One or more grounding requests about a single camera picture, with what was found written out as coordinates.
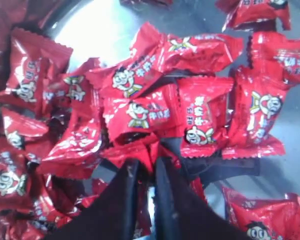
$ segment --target stainless steel surface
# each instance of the stainless steel surface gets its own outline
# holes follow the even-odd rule
[[[129,56],[129,45],[139,27],[146,21],[164,33],[178,36],[200,33],[218,33],[225,15],[215,7],[215,0],[175,0],[170,7],[148,4],[125,7],[119,0],[83,2],[51,30],[57,42],[74,48],[69,70],[88,57],[101,57],[113,65]],[[300,38],[300,0],[290,0],[292,31],[289,38]],[[226,30],[227,34],[241,36],[247,43],[248,32]],[[243,54],[233,66],[244,64]],[[229,69],[218,73],[227,76]],[[261,160],[261,176],[239,176],[216,182],[206,189],[209,204],[224,215],[224,199],[220,185],[231,186],[248,197],[283,198],[285,192],[300,194],[300,85],[286,98],[283,110],[271,133],[284,142],[286,155]],[[179,140],[170,142],[175,148]]]

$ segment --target cartoon boy logo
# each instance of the cartoon boy logo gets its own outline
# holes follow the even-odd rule
[[[23,149],[25,139],[17,131],[11,132],[6,136],[8,142],[17,149]]]
[[[192,49],[193,51],[196,50],[196,47],[192,45],[190,41],[190,37],[185,37],[182,42],[177,42],[176,39],[173,39],[170,41],[172,46],[169,48],[168,52],[173,52],[173,51],[179,51],[179,50],[186,50],[186,49]]]
[[[80,84],[84,79],[84,76],[66,77],[64,82],[70,85],[69,92],[66,96],[77,101],[82,101],[86,95],[86,92],[82,90]]]
[[[206,145],[211,144],[214,142],[212,136],[214,134],[214,129],[210,128],[208,131],[203,132],[198,129],[197,126],[193,126],[191,129],[186,131],[186,140],[190,144],[197,144],[197,145]]]
[[[284,9],[288,5],[288,0],[270,0],[269,5],[275,10]]]
[[[125,98],[129,98],[142,89],[142,86],[135,84],[135,73],[124,67],[119,68],[113,76],[112,87],[123,91]]]
[[[126,113],[132,118],[132,120],[128,124],[130,128],[149,128],[149,123],[147,121],[149,111],[145,109],[141,104],[131,102]]]
[[[261,221],[252,221],[246,227],[247,235],[253,240],[271,240],[268,228]]]
[[[282,101],[279,97],[270,94],[260,96],[257,92],[252,92],[251,114],[262,111],[270,119],[271,116],[276,115],[280,111],[281,107]]]
[[[17,192],[20,196],[26,194],[27,176],[21,175],[19,178],[13,171],[0,170],[0,195],[4,197],[7,194]]]
[[[12,90],[12,93],[26,103],[35,103],[37,101],[35,99],[35,91],[36,83],[34,81],[30,81],[28,83],[21,82],[18,88]]]

